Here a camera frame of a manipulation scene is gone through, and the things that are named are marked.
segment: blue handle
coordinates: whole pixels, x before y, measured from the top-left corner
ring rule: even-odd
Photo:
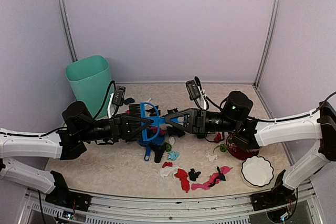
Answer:
[[[149,161],[149,157],[151,156],[152,148],[149,145],[146,147],[145,157],[143,158],[145,161]]]

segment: red fabric scrap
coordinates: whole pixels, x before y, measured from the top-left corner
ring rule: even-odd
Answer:
[[[220,133],[218,133],[216,135],[216,137],[214,138],[214,142],[219,143],[221,140],[222,140],[222,135]]]
[[[149,130],[152,131],[154,134],[156,134],[158,132],[158,127],[150,127]],[[166,131],[164,131],[163,129],[160,129],[159,135],[164,136],[165,134],[166,134]]]
[[[172,167],[172,166],[173,166],[173,163],[172,163],[172,162],[164,162],[162,168],[165,168],[166,166],[170,166],[170,167]]]
[[[188,173],[183,169],[178,169],[177,173],[174,176],[180,179],[182,190],[184,190],[187,193],[190,190]]]

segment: black cable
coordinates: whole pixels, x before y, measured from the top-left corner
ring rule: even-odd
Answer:
[[[202,110],[203,108],[201,108],[201,106],[200,106],[200,104],[198,103],[198,101],[197,100],[194,100],[194,102],[195,102],[195,104],[196,104],[196,106],[200,109],[200,110]]]
[[[333,97],[334,95],[336,94],[336,91],[331,93],[323,102],[322,104],[316,109],[314,110],[311,114],[314,115],[315,113],[317,113],[322,107],[323,105],[331,98]],[[286,122],[286,121],[291,121],[291,120],[296,120],[296,119],[301,119],[301,118],[306,118],[310,116],[310,114],[305,114],[305,115],[300,115],[300,116],[295,116],[293,118],[286,118],[286,119],[280,119],[280,120],[263,120],[263,119],[259,119],[259,118],[254,118],[252,116],[248,116],[247,118],[248,119],[251,119],[251,120],[254,120],[254,121],[258,121],[258,122],[265,122],[265,123],[280,123],[280,122]]]
[[[207,140],[209,143],[215,143],[215,141],[210,141],[209,139],[207,139],[206,137],[204,137],[205,140]]]
[[[223,109],[223,108],[222,108],[222,105],[223,105],[223,103],[224,103],[224,102],[226,102],[226,100],[227,100],[227,97],[226,97],[226,98],[224,98],[224,100],[223,100],[222,102],[220,102],[220,105],[219,105],[219,107],[221,108],[221,110]]]
[[[49,131],[49,132],[41,134],[41,135],[27,135],[27,134],[5,133],[5,132],[0,132],[0,134],[7,135],[7,136],[44,137],[44,136],[47,136],[47,135],[51,134],[52,132],[55,132],[55,131],[61,130],[61,129],[66,129],[66,127],[58,127],[58,128],[53,129],[52,131]]]
[[[102,103],[102,105],[100,106],[100,109],[98,110],[97,114],[95,114],[95,116],[93,117],[93,119],[96,119],[97,116],[98,116],[98,115],[100,114],[100,112],[102,111],[102,109],[104,108],[104,105],[105,105],[105,103],[106,103],[106,99],[107,99],[107,97],[108,97],[108,95],[109,95],[109,91],[110,91],[110,88],[111,88],[112,84],[113,84],[113,86],[114,86],[114,91],[116,90],[115,81],[111,81],[111,82],[109,83],[107,89],[106,89],[106,93],[105,93],[105,97],[104,97],[103,103]]]
[[[294,206],[294,209],[293,209],[293,212],[291,212],[290,216],[285,219],[285,221],[289,220],[290,218],[292,218],[292,216],[294,215],[294,212],[296,210],[296,206],[298,205],[298,198],[299,198],[299,190],[298,188],[296,188],[296,200],[295,200],[295,206]]]
[[[45,220],[45,218],[44,218],[43,209],[42,209],[41,193],[40,193],[39,190],[37,190],[37,192],[38,192],[38,199],[39,199],[39,201],[40,201],[40,209],[41,209],[42,220],[43,220],[43,223],[44,223],[44,224],[47,224],[47,222],[46,222],[46,220]]]
[[[220,111],[222,111],[222,109],[220,108],[220,106],[218,106],[216,103],[214,103],[209,97],[206,97],[207,100],[213,105],[215,106],[216,108],[218,108]]]

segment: white arm segment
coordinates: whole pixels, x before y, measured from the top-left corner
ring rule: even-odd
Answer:
[[[16,182],[50,194],[55,188],[54,177],[50,172],[35,169],[13,158],[4,158],[6,168],[0,171],[0,179]]]
[[[14,132],[1,128],[1,132],[42,135],[43,133]],[[60,158],[62,154],[61,139],[55,132],[44,137],[22,137],[0,134],[0,158],[25,156],[25,157],[50,157]]]
[[[303,114],[290,116],[288,118],[293,118],[304,114],[311,114],[312,111],[314,110]],[[306,116],[305,118],[296,120],[271,123],[258,122],[256,126],[257,133],[255,134],[255,138],[260,147],[294,140],[321,139],[321,126],[317,122],[317,119],[319,118],[320,112],[318,111],[314,115]]]
[[[323,154],[319,153],[320,141],[317,140],[314,146],[299,161],[285,171],[283,184],[290,190],[297,188],[304,180],[309,178],[327,163],[330,163]]]

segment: pink fabric scrap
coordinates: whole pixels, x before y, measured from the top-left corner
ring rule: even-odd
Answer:
[[[223,166],[220,171],[222,174],[227,174],[230,170],[232,169],[232,167],[228,167],[228,166]],[[218,176],[218,173],[214,173],[213,175],[210,176],[210,179],[208,182],[205,182],[203,184],[192,184],[191,185],[191,190],[194,191],[196,189],[202,188],[204,190],[209,190],[211,187],[209,187],[209,185],[213,184],[213,182],[215,181],[215,178]]]

